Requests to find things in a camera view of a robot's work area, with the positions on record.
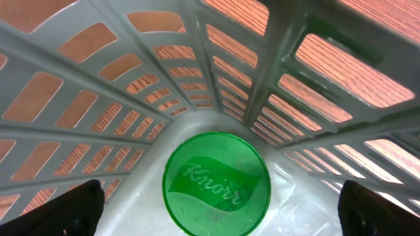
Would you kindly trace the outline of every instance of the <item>black object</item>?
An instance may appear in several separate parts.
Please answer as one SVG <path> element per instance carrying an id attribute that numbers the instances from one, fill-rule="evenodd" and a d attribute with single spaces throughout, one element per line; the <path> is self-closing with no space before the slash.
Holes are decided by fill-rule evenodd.
<path id="1" fill-rule="evenodd" d="M 104 190 L 88 182 L 0 226 L 0 235 L 93 236 L 104 210 Z"/>
<path id="2" fill-rule="evenodd" d="M 339 199 L 343 236 L 420 235 L 420 219 L 360 184 L 347 180 Z"/>

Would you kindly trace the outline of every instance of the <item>knorr logo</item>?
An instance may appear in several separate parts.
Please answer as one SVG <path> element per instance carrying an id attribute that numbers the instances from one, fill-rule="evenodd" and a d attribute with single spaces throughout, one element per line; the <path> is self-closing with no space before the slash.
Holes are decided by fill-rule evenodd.
<path id="1" fill-rule="evenodd" d="M 193 157 L 175 176 L 169 192 L 193 196 L 224 211 L 235 211 L 251 198 L 260 176 L 252 176 L 210 157 Z"/>

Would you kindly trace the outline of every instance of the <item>white plastic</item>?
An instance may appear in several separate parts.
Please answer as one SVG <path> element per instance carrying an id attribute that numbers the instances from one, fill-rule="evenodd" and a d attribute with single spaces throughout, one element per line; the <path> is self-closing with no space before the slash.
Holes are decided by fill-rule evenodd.
<path id="1" fill-rule="evenodd" d="M 154 142 L 110 199 L 97 235 L 185 235 L 165 208 L 162 175 L 172 151 L 189 137 L 211 130 L 231 132 L 251 143 L 268 167 L 272 195 L 264 220 L 252 235 L 341 235 L 338 195 L 311 178 L 229 115 L 187 113 Z"/>

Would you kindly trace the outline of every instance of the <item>green lid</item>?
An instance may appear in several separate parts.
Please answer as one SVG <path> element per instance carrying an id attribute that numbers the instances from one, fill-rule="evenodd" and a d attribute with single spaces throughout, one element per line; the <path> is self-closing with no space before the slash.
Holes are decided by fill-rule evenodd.
<path id="1" fill-rule="evenodd" d="M 169 214 L 191 235 L 251 233 L 264 218 L 270 190 L 261 156 L 224 132 L 206 132 L 182 143 L 163 174 Z"/>

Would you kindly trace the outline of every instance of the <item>green container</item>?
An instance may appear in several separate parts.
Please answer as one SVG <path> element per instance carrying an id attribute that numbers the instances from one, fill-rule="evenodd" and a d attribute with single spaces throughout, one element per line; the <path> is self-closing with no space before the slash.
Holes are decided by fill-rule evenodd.
<path id="1" fill-rule="evenodd" d="M 175 223 L 190 235 L 247 235 L 270 202 L 267 167 L 233 134 L 206 132 L 182 143 L 163 174 L 163 198 Z"/>

